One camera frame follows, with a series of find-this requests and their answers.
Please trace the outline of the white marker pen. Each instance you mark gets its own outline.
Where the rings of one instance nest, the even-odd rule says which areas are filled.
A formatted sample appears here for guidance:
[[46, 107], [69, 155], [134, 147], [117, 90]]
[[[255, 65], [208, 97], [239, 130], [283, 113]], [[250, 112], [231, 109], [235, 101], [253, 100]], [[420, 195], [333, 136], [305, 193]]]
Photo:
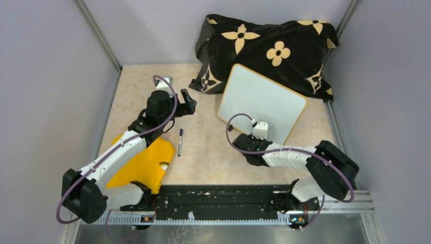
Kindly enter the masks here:
[[177, 156], [180, 157], [181, 156], [181, 152], [182, 152], [182, 137], [179, 136], [179, 140], [178, 140], [178, 147], [177, 147]]

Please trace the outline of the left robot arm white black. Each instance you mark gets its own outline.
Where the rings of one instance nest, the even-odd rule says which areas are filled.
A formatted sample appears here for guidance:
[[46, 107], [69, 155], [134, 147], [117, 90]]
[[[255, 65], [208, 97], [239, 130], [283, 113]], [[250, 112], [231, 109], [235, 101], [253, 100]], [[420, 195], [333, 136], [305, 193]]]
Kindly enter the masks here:
[[181, 89], [184, 103], [177, 95], [164, 90], [153, 91], [143, 109], [119, 138], [99, 158], [80, 170], [69, 169], [63, 175], [61, 200], [58, 208], [65, 207], [77, 218], [91, 224], [105, 212], [125, 206], [139, 210], [151, 207], [149, 188], [138, 181], [120, 187], [106, 185], [134, 156], [145, 151], [164, 132], [164, 127], [177, 117], [195, 113], [197, 101], [186, 89]]

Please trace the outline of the white whiteboard yellow frame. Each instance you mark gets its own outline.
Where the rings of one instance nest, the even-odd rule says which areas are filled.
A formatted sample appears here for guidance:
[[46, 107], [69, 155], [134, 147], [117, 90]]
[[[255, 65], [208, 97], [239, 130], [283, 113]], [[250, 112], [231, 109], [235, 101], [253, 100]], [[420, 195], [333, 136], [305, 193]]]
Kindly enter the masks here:
[[283, 144], [287, 141], [298, 119], [307, 106], [307, 98], [275, 81], [243, 66], [235, 64], [229, 74], [217, 112], [220, 120], [232, 120], [233, 128], [250, 134], [252, 125], [247, 114], [256, 121], [269, 125], [268, 140]]

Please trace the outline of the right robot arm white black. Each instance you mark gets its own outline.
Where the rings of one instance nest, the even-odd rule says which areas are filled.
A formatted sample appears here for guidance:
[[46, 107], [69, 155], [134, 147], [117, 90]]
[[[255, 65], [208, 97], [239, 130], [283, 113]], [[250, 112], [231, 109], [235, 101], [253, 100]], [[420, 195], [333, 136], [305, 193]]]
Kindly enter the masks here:
[[345, 200], [353, 190], [359, 166], [329, 141], [311, 147], [292, 147], [240, 134], [231, 146], [254, 166], [287, 167], [307, 171], [310, 175], [292, 181], [290, 188], [273, 200], [280, 212], [297, 210], [306, 202], [328, 195]]

